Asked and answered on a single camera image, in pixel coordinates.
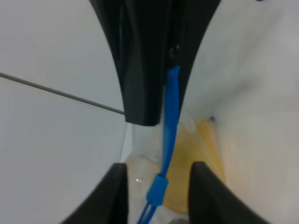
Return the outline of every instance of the black plastic housing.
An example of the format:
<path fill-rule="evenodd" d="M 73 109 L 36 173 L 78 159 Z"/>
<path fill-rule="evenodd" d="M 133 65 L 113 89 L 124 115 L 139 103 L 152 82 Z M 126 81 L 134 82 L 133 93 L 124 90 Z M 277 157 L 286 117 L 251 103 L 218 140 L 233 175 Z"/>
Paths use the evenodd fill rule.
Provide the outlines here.
<path fill-rule="evenodd" d="M 241 202 L 204 162 L 192 166 L 188 203 L 192 224 L 269 224 Z"/>
<path fill-rule="evenodd" d="M 61 224 L 126 224 L 127 165 L 115 163 L 90 196 Z"/>
<path fill-rule="evenodd" d="M 181 107 L 199 45 L 220 0 L 90 2 L 113 55 L 126 121 L 156 125 L 166 70 L 181 66 Z"/>

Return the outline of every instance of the yellow stain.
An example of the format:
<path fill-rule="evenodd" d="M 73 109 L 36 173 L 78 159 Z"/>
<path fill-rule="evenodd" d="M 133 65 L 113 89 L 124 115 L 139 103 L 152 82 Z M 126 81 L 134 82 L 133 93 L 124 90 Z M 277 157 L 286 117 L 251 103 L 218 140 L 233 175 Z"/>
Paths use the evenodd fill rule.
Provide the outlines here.
<path fill-rule="evenodd" d="M 164 205 L 179 213 L 188 212 L 188 189 L 193 162 L 205 162 L 218 178 L 225 182 L 213 127 L 207 120 L 196 122 L 196 127 L 195 132 L 184 128 L 179 131 L 167 172 L 169 184 L 164 197 Z"/>

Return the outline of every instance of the clear plastic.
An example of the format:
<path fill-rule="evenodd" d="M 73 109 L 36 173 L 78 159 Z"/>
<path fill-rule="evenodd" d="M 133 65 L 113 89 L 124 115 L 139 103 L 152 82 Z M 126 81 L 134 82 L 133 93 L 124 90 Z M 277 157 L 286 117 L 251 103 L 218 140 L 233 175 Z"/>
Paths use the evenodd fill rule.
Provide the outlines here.
<path fill-rule="evenodd" d="M 136 223 L 146 203 L 146 193 L 162 160 L 163 125 L 133 127 L 133 152 L 126 160 L 129 178 L 129 223 Z M 167 173 L 169 185 L 163 206 L 159 207 L 151 223 L 166 224 L 175 219 L 188 220 L 187 192 L 191 164 L 204 161 L 225 181 L 212 124 L 192 120 L 182 111 L 174 154 Z"/>

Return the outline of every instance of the blue strap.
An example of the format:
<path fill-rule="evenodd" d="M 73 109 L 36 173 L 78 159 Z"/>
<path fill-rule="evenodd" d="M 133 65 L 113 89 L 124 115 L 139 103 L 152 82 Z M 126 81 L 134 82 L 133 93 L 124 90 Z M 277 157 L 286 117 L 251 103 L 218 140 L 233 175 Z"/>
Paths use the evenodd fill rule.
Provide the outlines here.
<path fill-rule="evenodd" d="M 164 134 L 163 134 L 163 159 L 161 171 L 147 193 L 147 203 L 142 211 L 138 224 L 148 224 L 156 208 L 163 204 L 168 180 L 166 173 L 170 165 L 177 135 L 179 117 L 179 86 L 178 74 L 180 66 L 167 70 L 165 97 L 164 97 Z"/>

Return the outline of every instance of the white surface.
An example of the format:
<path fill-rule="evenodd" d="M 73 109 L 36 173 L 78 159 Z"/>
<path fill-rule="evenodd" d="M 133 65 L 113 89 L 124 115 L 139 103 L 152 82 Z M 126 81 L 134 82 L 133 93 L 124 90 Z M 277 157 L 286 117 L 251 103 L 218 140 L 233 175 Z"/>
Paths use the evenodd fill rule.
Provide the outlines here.
<path fill-rule="evenodd" d="M 185 97 L 215 115 L 228 186 L 273 224 L 299 220 L 299 1 L 223 0 Z"/>
<path fill-rule="evenodd" d="M 0 222 L 57 224 L 119 161 L 122 115 L 0 78 Z"/>
<path fill-rule="evenodd" d="M 112 55 L 88 0 L 1 0 L 0 72 L 123 110 Z"/>

